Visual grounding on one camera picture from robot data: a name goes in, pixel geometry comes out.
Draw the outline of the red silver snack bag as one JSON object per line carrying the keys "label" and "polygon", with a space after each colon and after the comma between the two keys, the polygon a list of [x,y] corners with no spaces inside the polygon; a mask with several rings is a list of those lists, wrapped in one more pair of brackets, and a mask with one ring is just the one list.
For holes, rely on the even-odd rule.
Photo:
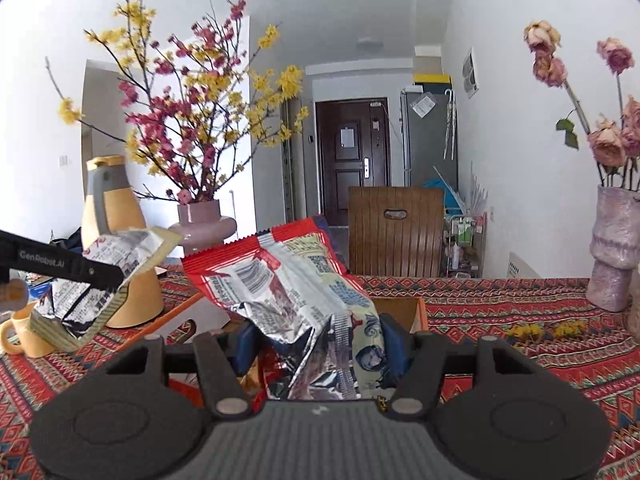
{"label": "red silver snack bag", "polygon": [[394,385],[378,311],[348,276],[326,220],[311,217],[182,260],[217,307],[252,322],[269,344],[259,359],[278,400],[360,400]]}

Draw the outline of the dark brown door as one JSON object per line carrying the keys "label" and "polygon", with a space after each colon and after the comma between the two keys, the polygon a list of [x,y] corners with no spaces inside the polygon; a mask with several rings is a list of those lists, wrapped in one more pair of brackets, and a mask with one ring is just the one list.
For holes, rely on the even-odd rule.
{"label": "dark brown door", "polygon": [[386,99],[316,104],[322,214],[348,225],[349,190],[390,185],[390,127]]}

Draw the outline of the patterned red tablecloth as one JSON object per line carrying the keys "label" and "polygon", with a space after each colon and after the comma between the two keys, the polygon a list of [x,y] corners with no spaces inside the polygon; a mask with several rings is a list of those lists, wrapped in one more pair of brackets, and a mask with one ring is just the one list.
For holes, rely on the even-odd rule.
{"label": "patterned red tablecloth", "polygon": [[[428,327],[455,342],[485,335],[505,339],[596,402],[613,433],[598,476],[639,475],[639,345],[621,313],[590,304],[584,278],[455,280],[358,275],[372,298],[416,298]],[[2,356],[1,475],[39,479],[30,452],[32,414],[138,336],[137,328],[106,328],[84,348],[40,359]]]}

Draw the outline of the pink yellow blossom branches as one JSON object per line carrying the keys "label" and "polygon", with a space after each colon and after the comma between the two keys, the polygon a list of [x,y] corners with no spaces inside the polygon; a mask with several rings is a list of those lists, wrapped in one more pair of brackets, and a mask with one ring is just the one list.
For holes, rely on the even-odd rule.
{"label": "pink yellow blossom branches", "polygon": [[279,42],[280,26],[268,25],[256,46],[246,46],[247,0],[226,3],[224,20],[207,12],[187,40],[170,35],[159,42],[152,33],[156,11],[146,0],[120,0],[113,12],[120,26],[85,32],[116,65],[130,127],[122,144],[133,162],[168,180],[164,202],[210,202],[253,160],[254,152],[240,154],[242,141],[253,150],[285,144],[303,133],[309,115],[301,107],[291,119],[276,117],[302,94],[300,67],[254,67]]}

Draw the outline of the fallen yellow petals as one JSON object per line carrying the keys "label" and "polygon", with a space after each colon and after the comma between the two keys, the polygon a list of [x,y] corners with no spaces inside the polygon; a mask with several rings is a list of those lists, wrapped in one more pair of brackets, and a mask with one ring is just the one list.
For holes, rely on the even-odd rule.
{"label": "fallen yellow petals", "polygon": [[543,340],[574,339],[584,336],[588,325],[582,320],[569,320],[553,324],[528,323],[514,325],[506,331],[506,338],[517,344],[533,344]]}

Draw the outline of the brown wooden chair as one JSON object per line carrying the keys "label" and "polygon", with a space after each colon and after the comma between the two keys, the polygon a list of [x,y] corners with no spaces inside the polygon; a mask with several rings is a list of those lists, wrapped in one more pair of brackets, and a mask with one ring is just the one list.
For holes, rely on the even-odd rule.
{"label": "brown wooden chair", "polygon": [[441,188],[351,188],[349,270],[359,275],[437,278],[444,215]]}

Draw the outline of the yellow ceramic mug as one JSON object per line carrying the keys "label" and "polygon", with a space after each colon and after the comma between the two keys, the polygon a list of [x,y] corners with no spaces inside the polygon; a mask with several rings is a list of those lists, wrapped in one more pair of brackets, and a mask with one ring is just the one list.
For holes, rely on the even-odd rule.
{"label": "yellow ceramic mug", "polygon": [[[30,315],[35,307],[35,301],[30,302],[23,309],[14,312],[1,324],[1,349],[10,356],[24,354],[31,359],[39,359],[54,351],[54,348],[29,328]],[[17,342],[11,342],[9,331],[13,330]]]}

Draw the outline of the grey refrigerator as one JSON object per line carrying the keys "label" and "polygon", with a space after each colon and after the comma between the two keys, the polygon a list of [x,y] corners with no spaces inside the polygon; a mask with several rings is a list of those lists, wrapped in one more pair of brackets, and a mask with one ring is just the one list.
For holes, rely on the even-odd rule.
{"label": "grey refrigerator", "polygon": [[448,82],[412,84],[400,92],[404,185],[434,179],[458,189],[454,94]]}

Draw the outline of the yellow box on fridge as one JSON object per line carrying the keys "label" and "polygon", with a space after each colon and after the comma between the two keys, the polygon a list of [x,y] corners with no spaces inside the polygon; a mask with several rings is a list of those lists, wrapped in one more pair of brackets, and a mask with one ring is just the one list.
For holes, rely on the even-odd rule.
{"label": "yellow box on fridge", "polygon": [[451,84],[451,78],[446,74],[414,74],[415,84]]}

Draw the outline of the red orange cardboard box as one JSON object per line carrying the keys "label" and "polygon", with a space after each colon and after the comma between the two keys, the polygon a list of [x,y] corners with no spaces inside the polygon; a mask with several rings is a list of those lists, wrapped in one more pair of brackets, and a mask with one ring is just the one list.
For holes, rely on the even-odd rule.
{"label": "red orange cardboard box", "polygon": [[[372,301],[378,314],[391,315],[409,333],[428,329],[422,299],[373,297]],[[228,315],[204,295],[196,294],[153,322],[139,327],[117,350],[124,350],[146,336],[162,336],[165,344],[184,344],[204,332],[234,332],[242,322],[242,318]],[[262,350],[257,358],[250,361],[248,372],[239,378],[242,388],[254,402],[254,408],[260,408],[266,400],[266,383],[270,382],[276,371],[276,352]]]}

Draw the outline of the yellow thermos jug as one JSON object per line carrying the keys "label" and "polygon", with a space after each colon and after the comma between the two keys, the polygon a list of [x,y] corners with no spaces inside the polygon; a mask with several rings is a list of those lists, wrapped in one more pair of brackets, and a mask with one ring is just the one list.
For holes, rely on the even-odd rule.
{"label": "yellow thermos jug", "polygon": [[129,328],[150,322],[163,312],[163,297],[156,272],[138,269],[151,237],[129,184],[126,160],[116,155],[90,159],[87,178],[82,247],[99,260],[120,266],[125,275],[122,305],[107,326]]}

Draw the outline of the silver yellow snack bag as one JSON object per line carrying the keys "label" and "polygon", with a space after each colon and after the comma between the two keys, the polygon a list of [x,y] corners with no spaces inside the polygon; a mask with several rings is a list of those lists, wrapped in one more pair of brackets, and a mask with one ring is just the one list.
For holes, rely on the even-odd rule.
{"label": "silver yellow snack bag", "polygon": [[128,299],[129,284],[152,271],[182,241],[164,228],[99,236],[85,250],[88,278],[55,278],[29,315],[28,328],[61,351],[89,342]]}

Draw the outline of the textured pink ceramic vase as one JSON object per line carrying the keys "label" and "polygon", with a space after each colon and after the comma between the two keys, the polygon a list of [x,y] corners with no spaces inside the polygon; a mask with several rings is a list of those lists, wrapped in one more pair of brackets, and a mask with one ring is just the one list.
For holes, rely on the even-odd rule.
{"label": "textured pink ceramic vase", "polygon": [[603,310],[626,308],[639,264],[639,193],[599,186],[590,254],[594,258],[586,297]]}

